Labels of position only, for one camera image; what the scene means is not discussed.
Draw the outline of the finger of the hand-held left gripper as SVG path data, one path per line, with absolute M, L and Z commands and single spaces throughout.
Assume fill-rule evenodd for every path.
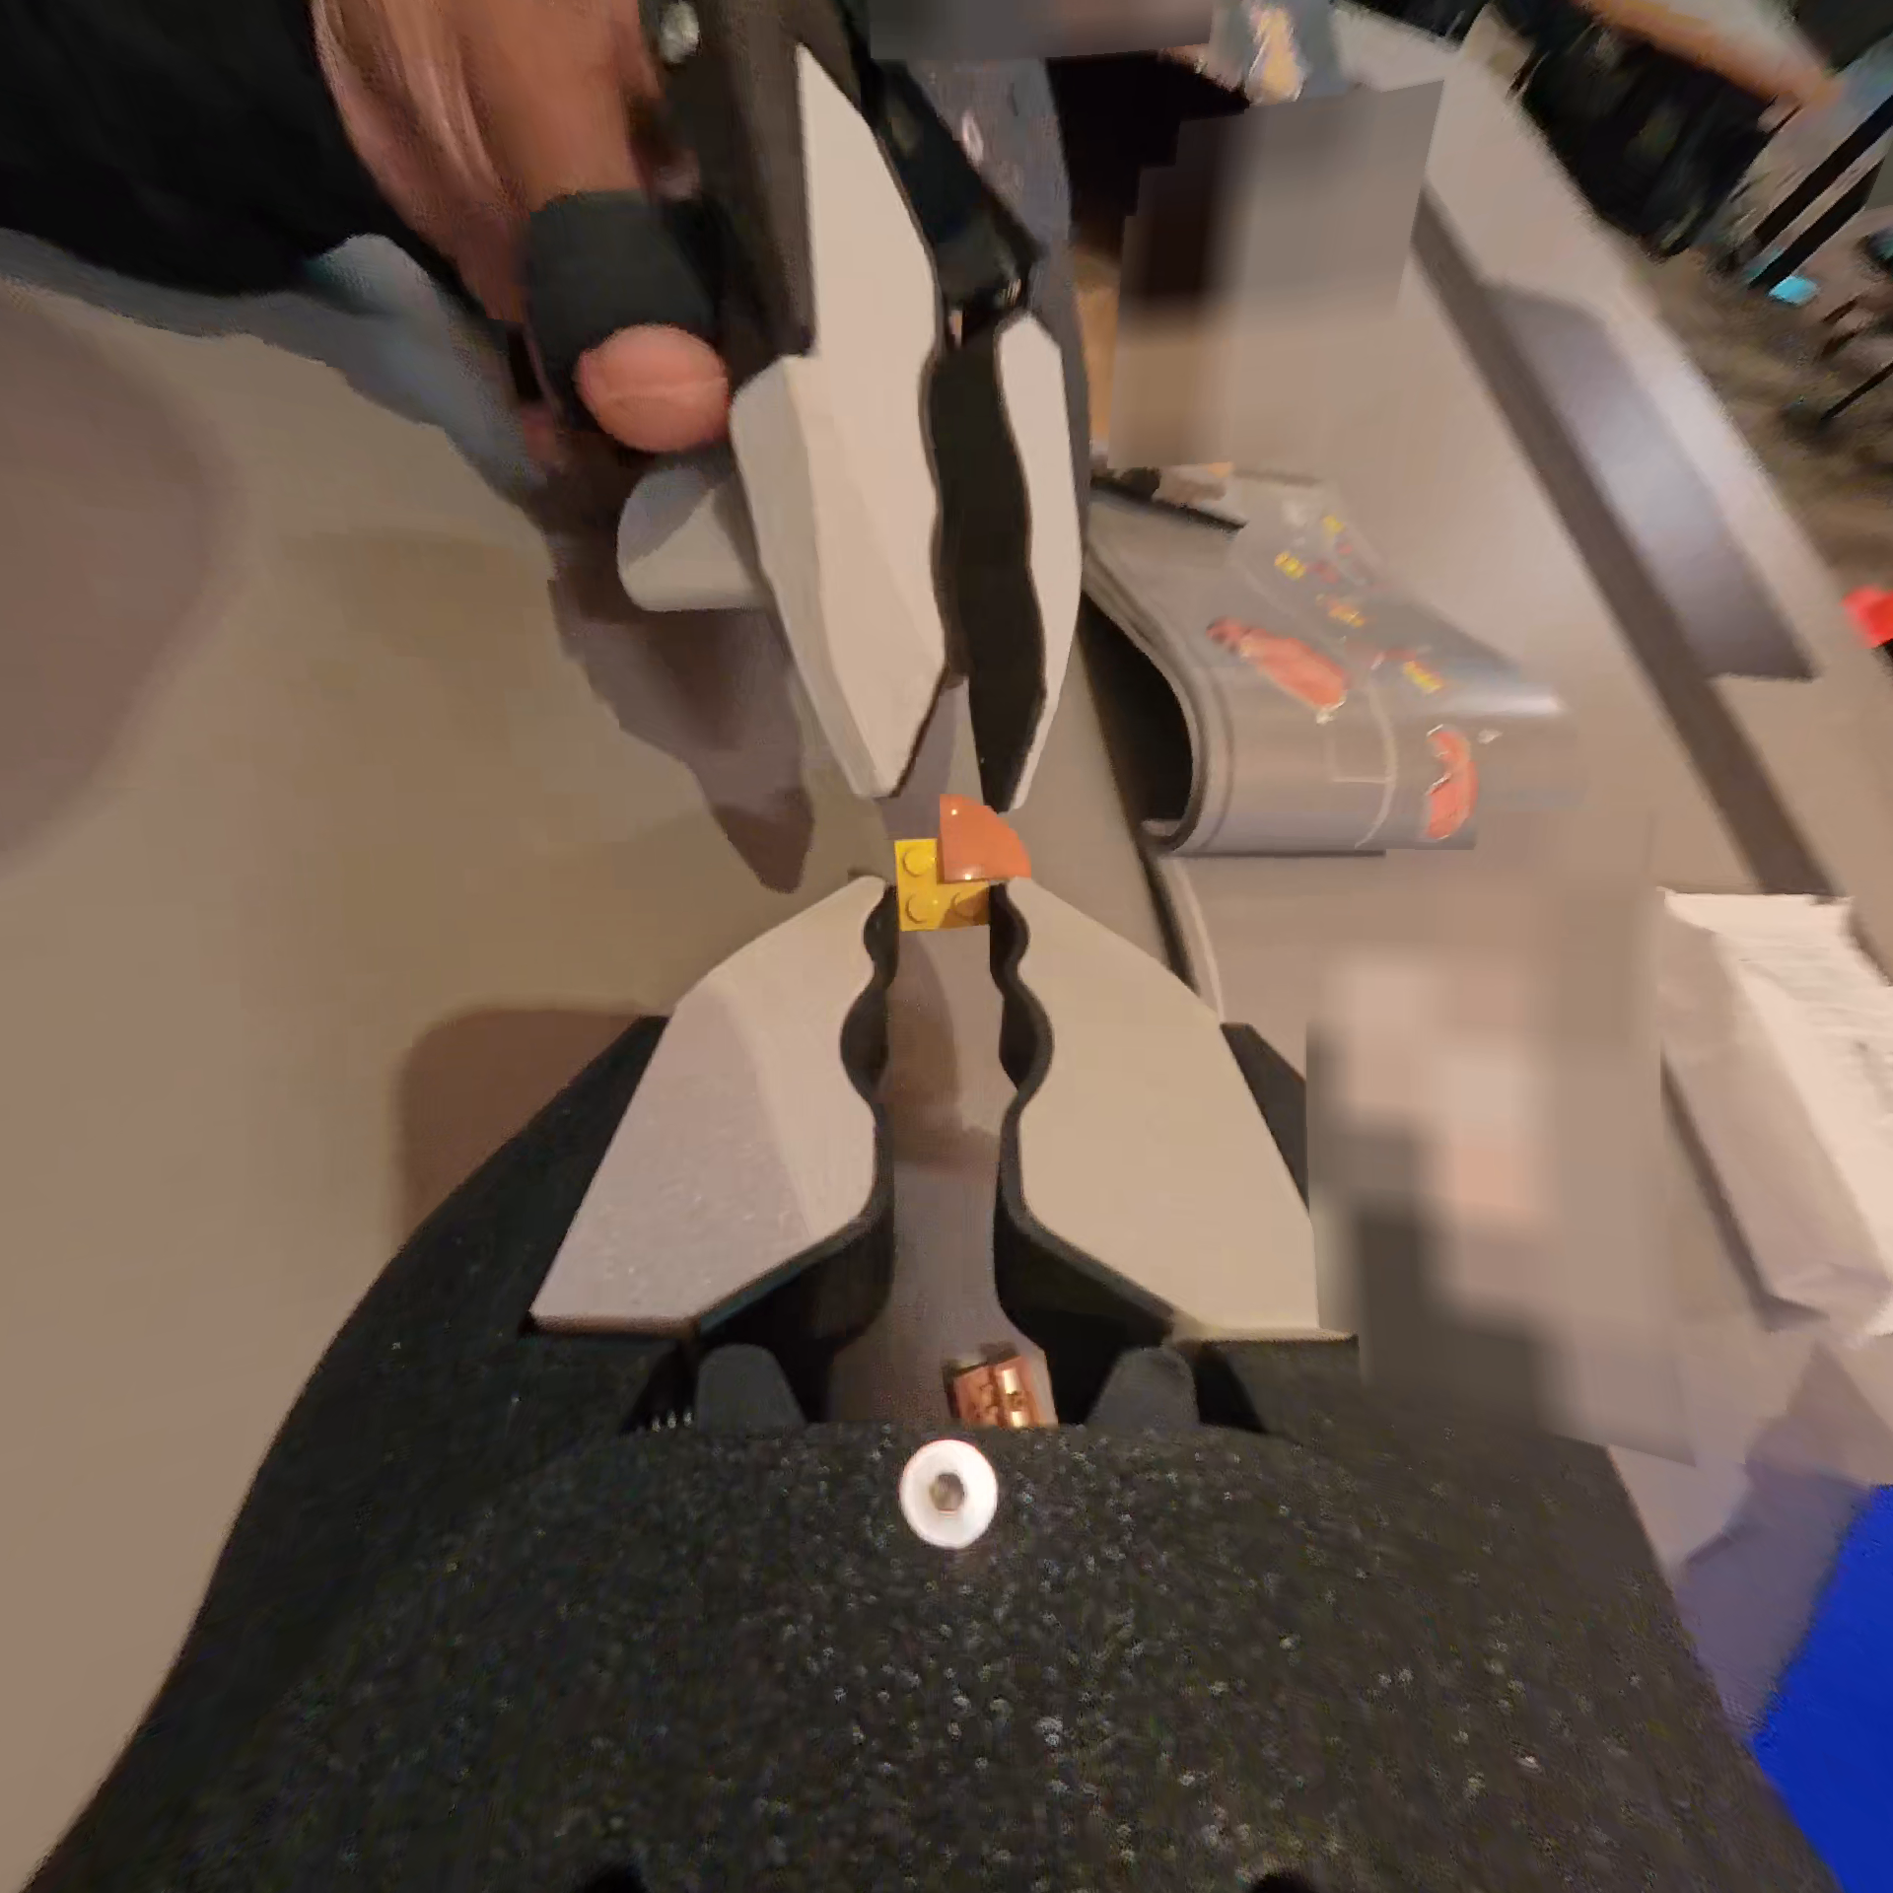
M 925 378 L 938 280 L 885 150 L 796 54 L 815 336 L 730 403 L 751 526 L 819 727 L 852 790 L 911 774 L 945 683 Z
M 979 790 L 1016 813 L 1058 714 L 1083 602 L 1067 361 L 1022 306 L 965 319 L 932 378 L 938 599 Z

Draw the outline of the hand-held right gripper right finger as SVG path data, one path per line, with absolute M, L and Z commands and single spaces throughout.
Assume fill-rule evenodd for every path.
M 1312 1222 L 1220 1015 L 1043 884 L 989 909 L 1003 993 L 993 1279 L 1033 1340 L 1350 1337 Z

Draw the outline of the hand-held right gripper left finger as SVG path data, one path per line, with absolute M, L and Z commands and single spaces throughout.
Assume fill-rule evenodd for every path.
M 855 877 L 712 966 L 659 1042 L 532 1321 L 704 1337 L 862 1229 L 883 1180 L 875 1080 L 844 1054 L 885 1012 L 889 884 Z

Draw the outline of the yellow brick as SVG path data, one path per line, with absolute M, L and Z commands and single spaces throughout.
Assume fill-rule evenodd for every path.
M 993 882 L 946 878 L 938 840 L 894 843 L 894 895 L 907 935 L 984 927 L 989 889 Z

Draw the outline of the brown curved brick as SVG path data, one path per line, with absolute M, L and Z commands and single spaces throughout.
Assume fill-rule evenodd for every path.
M 1033 877 L 1030 849 L 1006 814 L 963 793 L 938 800 L 938 878 L 945 884 L 1000 884 Z

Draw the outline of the person's left forearm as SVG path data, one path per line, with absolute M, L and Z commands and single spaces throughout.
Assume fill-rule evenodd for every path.
M 387 241 L 477 306 L 356 158 L 310 4 L 4 4 L 4 229 L 211 297 Z

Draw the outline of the person's left hand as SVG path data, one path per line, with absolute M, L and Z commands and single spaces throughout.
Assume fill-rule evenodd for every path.
M 637 4 L 310 4 L 343 131 L 403 229 L 510 340 L 524 244 L 582 193 L 698 191 Z

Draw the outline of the brown brick model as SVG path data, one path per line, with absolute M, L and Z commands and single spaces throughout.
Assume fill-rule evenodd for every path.
M 949 1357 L 945 1402 L 959 1429 L 1050 1429 L 1058 1407 L 1043 1357 L 1016 1340 L 993 1340 Z

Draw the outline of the grey instruction booklet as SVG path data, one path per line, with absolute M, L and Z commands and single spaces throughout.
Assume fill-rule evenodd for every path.
M 1572 793 L 1557 696 L 1416 599 L 1331 484 L 1097 471 L 1083 581 L 1158 853 L 1465 853 Z

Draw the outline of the white paper sheet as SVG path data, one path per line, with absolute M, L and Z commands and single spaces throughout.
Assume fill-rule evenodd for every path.
M 1848 897 L 1668 889 L 1665 1076 L 1771 1296 L 1891 1337 L 1891 975 Z

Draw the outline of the blue plastic bin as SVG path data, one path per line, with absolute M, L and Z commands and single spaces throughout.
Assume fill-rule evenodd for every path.
M 1840 1539 L 1751 1751 L 1840 1889 L 1891 1889 L 1891 1487 Z

